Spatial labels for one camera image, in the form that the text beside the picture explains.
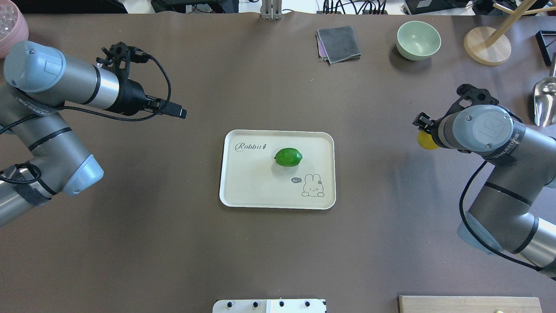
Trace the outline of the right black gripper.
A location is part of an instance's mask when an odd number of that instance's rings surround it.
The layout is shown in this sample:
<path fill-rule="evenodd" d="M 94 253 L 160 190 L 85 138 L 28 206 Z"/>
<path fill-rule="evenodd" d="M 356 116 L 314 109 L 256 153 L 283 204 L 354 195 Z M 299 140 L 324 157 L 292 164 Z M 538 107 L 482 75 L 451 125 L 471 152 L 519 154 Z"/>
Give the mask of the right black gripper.
<path fill-rule="evenodd" d="M 456 90 L 459 99 L 457 99 L 447 110 L 445 115 L 440 119 L 434 120 L 424 112 L 421 112 L 415 117 L 412 124 L 417 127 L 419 131 L 433 131 L 437 129 L 441 121 L 453 113 L 458 113 L 464 110 L 464 105 L 461 101 L 469 102 L 469 106 L 474 105 L 493 105 L 498 106 L 499 100 L 493 97 L 489 90 L 474 87 L 471 84 L 462 84 Z"/>

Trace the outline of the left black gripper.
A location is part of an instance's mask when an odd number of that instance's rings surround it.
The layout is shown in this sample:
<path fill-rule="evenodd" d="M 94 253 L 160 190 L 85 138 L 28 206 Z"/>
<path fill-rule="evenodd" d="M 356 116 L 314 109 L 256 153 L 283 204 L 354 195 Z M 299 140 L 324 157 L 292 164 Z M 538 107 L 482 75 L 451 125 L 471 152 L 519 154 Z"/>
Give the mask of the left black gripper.
<path fill-rule="evenodd" d="M 113 44 L 109 49 L 102 48 L 105 59 L 97 58 L 103 69 L 112 72 L 118 79 L 119 91 L 113 105 L 105 111 L 133 116 L 139 111 L 157 115 L 186 119 L 187 110 L 167 99 L 145 95 L 141 84 L 129 79 L 131 63 L 147 63 L 152 56 L 142 49 L 128 46 L 123 42 Z"/>

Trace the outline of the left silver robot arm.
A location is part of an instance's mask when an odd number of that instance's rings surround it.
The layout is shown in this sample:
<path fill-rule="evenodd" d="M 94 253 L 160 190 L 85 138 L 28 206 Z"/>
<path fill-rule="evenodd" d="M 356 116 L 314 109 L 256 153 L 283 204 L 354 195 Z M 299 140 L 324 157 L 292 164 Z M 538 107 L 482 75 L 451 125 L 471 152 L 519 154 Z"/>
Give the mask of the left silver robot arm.
<path fill-rule="evenodd" d="M 145 95 L 129 79 L 132 63 L 155 57 L 123 42 L 104 48 L 92 65 L 32 41 L 15 44 L 4 62 L 1 133 L 13 133 L 32 153 L 26 162 L 1 170 L 1 224 L 6 225 L 56 194 L 75 196 L 103 178 L 95 157 L 61 116 L 76 110 L 113 120 L 135 122 L 167 115 L 184 119 L 186 110 L 166 99 Z"/>

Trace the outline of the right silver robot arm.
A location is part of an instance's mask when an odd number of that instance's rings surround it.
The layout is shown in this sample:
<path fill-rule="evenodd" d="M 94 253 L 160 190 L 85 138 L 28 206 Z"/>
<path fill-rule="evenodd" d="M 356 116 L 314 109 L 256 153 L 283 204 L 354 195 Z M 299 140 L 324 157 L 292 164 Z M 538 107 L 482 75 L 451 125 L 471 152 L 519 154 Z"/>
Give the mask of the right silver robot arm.
<path fill-rule="evenodd" d="M 555 187 L 555 138 L 532 130 L 500 105 L 488 90 L 457 88 L 459 99 L 439 119 L 419 113 L 413 125 L 419 142 L 435 148 L 477 154 L 493 169 L 468 210 L 467 181 L 459 200 L 457 233 L 487 254 L 555 279 L 555 225 L 530 212 L 544 188 Z"/>

